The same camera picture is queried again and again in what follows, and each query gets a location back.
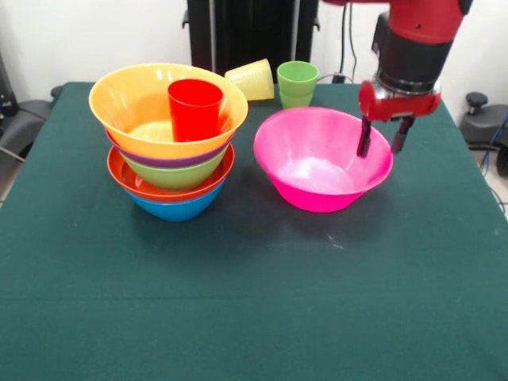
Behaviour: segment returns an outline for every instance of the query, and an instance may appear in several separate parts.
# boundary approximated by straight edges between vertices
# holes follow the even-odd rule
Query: cable
[[[482,161],[479,165],[480,171],[483,173],[483,175],[487,175],[489,171],[490,161],[491,161],[491,150],[492,146],[494,145],[495,141],[500,138],[502,133],[504,132],[506,128],[506,124],[508,124],[508,114],[505,117],[504,122],[499,126],[498,130],[496,131],[494,137],[492,138],[491,142],[489,143],[489,146],[487,148],[487,151],[485,152],[485,155],[482,158]]]
[[[349,46],[351,47],[351,53],[353,58],[353,65],[352,65],[352,82],[355,82],[355,73],[356,73],[356,65],[358,64],[358,59],[356,58],[355,53],[355,46],[352,42],[352,4],[349,4]]]
[[[23,159],[21,156],[18,156],[16,155],[14,152],[11,152],[9,151],[8,149],[5,149],[3,148],[1,145],[0,145],[0,152],[4,152],[5,154],[13,157],[14,159],[16,159],[17,161],[21,161],[22,163],[25,162],[25,159]]]
[[[334,77],[334,76],[336,76],[336,75],[339,75],[339,76],[341,76],[341,77],[344,77],[344,78],[346,78],[349,82],[353,83],[353,81],[352,81],[351,77],[348,77],[348,76],[347,76],[346,74],[344,74],[344,73],[333,73],[333,74],[323,75],[322,77],[319,77],[319,78],[317,79],[317,81],[319,82],[319,81],[321,81],[322,79],[325,79],[325,78],[328,78],[328,77]]]
[[[501,206],[502,213],[505,214],[506,207],[505,207],[505,203],[501,200],[501,196],[499,196],[498,192],[496,192],[492,187],[489,187],[489,188],[491,189],[491,192],[494,195],[497,203],[499,204],[499,206]]]
[[[344,71],[344,53],[345,53],[345,38],[346,38],[346,10],[348,5],[344,6],[342,10],[342,36],[341,36],[341,69],[339,69],[339,73]]]
[[[46,121],[46,118],[45,118],[45,117],[42,117],[42,116],[40,116],[39,114],[34,113],[33,111],[30,111],[30,110],[24,109],[23,107],[19,107],[19,110],[20,110],[20,111],[24,111],[24,112],[26,112],[26,113],[28,113],[28,114],[31,114],[31,115],[33,115],[34,117],[38,117],[39,119],[41,119],[41,120],[43,120],[43,121]]]

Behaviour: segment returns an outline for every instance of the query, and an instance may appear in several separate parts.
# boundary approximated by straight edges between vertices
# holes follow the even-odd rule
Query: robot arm
[[[324,0],[345,5],[346,0]],[[357,155],[365,157],[373,121],[402,120],[392,151],[402,150],[416,117],[433,113],[441,100],[438,78],[473,0],[352,0],[389,2],[379,16],[372,50],[379,57],[374,79],[360,88],[362,133]]]

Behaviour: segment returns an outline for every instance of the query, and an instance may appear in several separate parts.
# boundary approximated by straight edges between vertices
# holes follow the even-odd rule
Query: black cylinder
[[[452,42],[424,44],[388,29],[379,52],[378,80],[387,88],[407,94],[425,94],[441,75]]]

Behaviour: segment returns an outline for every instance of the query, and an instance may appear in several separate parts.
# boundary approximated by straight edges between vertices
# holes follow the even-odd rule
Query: floor
[[[479,164],[483,158],[484,152],[481,151],[473,151],[471,154],[476,158],[476,162]],[[498,202],[500,203],[499,207],[501,209],[506,210],[505,216],[508,219],[508,179],[503,179],[498,176],[498,173],[495,169],[495,161],[496,161],[496,153],[491,153],[491,165],[487,174],[485,175],[485,180],[488,185],[496,192],[499,196]],[[21,170],[22,164],[15,164],[12,170],[4,176],[3,179],[0,179],[0,207],[2,207],[2,203],[7,198],[10,188],[16,182],[17,175]]]

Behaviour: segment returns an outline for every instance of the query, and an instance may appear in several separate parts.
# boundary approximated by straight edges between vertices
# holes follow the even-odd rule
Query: green cup
[[[149,167],[148,165],[139,164],[129,157],[122,156],[127,165],[129,165],[137,175],[152,185],[172,191],[187,191],[201,184],[215,171],[215,168],[221,163],[228,147],[224,148],[221,153],[210,160],[181,168]]]
[[[279,89],[288,97],[302,98],[312,95],[319,69],[304,61],[289,61],[277,67]]]
[[[290,109],[291,107],[305,107],[310,104],[312,101],[314,93],[310,93],[310,95],[305,95],[303,97],[290,97],[289,95],[284,94],[282,91],[279,91],[280,102],[283,104],[284,109]]]

